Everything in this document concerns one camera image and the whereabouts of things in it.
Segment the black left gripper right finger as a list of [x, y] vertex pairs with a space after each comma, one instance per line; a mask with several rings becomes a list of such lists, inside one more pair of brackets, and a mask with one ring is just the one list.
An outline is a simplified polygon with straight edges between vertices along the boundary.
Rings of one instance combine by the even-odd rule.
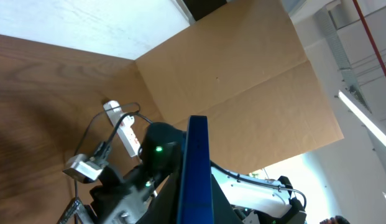
[[226, 196], [217, 183], [214, 175], [211, 176], [214, 224], [242, 224], [228, 202]]

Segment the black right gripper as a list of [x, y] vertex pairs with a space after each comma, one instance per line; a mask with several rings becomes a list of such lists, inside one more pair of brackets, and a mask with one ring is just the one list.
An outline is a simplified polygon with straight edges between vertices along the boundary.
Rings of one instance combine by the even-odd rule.
[[[136, 166], [122, 176], [107, 166], [99, 176], [100, 186], [90, 190], [91, 206], [96, 213], [95, 223], [137, 223], [147, 211], [147, 201], [154, 192], [152, 178], [142, 166]], [[82, 224], [93, 224], [87, 205], [73, 198], [57, 224], [66, 224], [76, 216]]]

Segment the blue Galaxy smartphone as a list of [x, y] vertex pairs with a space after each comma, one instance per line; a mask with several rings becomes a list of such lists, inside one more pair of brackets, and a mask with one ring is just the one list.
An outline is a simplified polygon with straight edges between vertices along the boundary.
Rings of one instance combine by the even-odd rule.
[[208, 119], [190, 116], [183, 153], [177, 224], [213, 223]]

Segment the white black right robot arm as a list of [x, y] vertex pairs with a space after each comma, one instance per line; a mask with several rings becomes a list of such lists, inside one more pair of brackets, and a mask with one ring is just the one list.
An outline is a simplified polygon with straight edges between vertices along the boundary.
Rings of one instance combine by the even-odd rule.
[[111, 143], [92, 156], [72, 157], [76, 181], [100, 181], [92, 202], [75, 197], [59, 218], [66, 223], [304, 223], [306, 198], [286, 177], [260, 180], [223, 169], [209, 157], [208, 122], [193, 116], [186, 131], [167, 123], [147, 128], [141, 163], [121, 175], [107, 161]]

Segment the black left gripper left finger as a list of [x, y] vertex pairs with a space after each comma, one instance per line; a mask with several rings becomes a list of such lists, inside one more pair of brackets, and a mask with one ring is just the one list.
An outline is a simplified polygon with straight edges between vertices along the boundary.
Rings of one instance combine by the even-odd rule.
[[176, 224], [180, 196], [180, 171], [172, 173], [142, 217], [143, 224]]

